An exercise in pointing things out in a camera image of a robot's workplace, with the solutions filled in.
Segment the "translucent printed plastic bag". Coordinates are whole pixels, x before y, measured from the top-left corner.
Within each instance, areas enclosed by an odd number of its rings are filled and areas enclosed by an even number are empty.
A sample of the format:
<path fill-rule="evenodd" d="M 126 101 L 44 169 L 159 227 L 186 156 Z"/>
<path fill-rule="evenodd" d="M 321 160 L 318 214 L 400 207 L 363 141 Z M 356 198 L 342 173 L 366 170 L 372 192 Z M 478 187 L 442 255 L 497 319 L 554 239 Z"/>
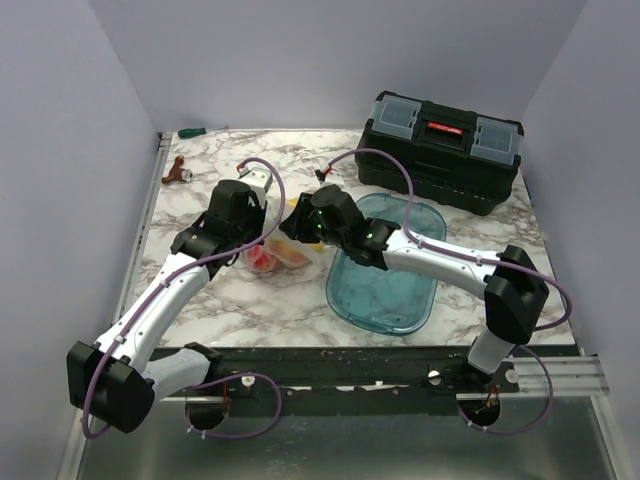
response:
<path fill-rule="evenodd" d="M 322 243 L 304 244 L 289 239 L 279 228 L 276 228 L 264 242 L 259 245 L 263 246 L 278 259 L 276 266 L 272 270 L 281 267 L 297 269 L 311 263 L 322 265 L 329 252 L 329 248 Z M 247 250 L 240 254 L 239 260 L 249 268 L 246 260 Z"/>

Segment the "red fake fruit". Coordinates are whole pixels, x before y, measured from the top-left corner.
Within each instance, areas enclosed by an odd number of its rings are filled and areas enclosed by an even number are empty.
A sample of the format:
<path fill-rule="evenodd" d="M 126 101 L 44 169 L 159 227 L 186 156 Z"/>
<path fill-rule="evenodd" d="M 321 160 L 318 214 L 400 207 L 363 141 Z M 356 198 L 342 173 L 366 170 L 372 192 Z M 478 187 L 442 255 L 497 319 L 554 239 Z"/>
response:
<path fill-rule="evenodd" d="M 261 245 L 256 245 L 246 251 L 246 260 L 249 268 L 257 273 L 271 271 L 278 259 Z"/>

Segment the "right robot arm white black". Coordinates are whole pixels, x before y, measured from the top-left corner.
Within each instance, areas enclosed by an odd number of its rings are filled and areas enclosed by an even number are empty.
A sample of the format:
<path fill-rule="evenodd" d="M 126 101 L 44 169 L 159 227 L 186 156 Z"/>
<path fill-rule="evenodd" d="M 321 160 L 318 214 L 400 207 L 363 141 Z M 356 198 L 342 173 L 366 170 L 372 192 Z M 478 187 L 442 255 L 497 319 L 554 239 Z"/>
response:
<path fill-rule="evenodd" d="M 460 379 L 480 392 L 496 380 L 503 359 L 529 343 L 549 289 L 520 247 L 478 251 L 419 235 L 389 220 L 367 217 L 336 185 L 300 195 L 281 231 L 301 243 L 340 248 L 355 263 L 434 278 L 480 298 L 486 325 L 460 367 Z"/>

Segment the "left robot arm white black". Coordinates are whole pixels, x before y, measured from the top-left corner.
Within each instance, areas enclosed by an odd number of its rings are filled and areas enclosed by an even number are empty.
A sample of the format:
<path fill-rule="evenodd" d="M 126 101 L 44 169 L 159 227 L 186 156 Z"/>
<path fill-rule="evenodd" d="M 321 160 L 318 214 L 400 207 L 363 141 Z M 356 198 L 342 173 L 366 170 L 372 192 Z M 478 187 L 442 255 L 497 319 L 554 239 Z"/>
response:
<path fill-rule="evenodd" d="M 159 273 L 130 309 L 96 341 L 78 341 L 67 353 L 73 406 L 130 433 L 160 399 L 187 387 L 201 395 L 220 387 L 218 355 L 203 346 L 190 344 L 158 361 L 151 356 L 189 301 L 235 263 L 243 246 L 255 245 L 272 183 L 264 170 L 218 182 L 208 209 L 175 237 Z"/>

